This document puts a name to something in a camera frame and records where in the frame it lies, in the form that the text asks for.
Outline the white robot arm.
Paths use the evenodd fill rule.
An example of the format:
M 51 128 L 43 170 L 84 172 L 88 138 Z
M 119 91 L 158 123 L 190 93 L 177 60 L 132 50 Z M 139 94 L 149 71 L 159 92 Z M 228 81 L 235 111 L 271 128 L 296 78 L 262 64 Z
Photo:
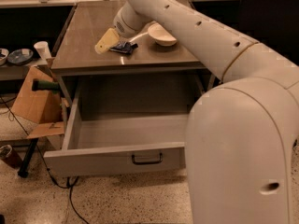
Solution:
M 157 21 L 220 81 L 192 107 L 185 159 L 193 224 L 292 224 L 297 65 L 176 0 L 126 0 L 102 53 Z

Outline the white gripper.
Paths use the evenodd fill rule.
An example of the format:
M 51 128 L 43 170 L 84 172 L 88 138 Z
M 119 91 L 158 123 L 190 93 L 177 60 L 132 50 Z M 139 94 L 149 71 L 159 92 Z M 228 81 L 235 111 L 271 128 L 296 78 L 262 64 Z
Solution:
M 95 51 L 98 54 L 105 53 L 119 43 L 120 36 L 124 38 L 133 37 L 151 21 L 153 21 L 151 7 L 133 6 L 126 1 L 113 20 L 116 30 L 109 28 L 94 46 Z

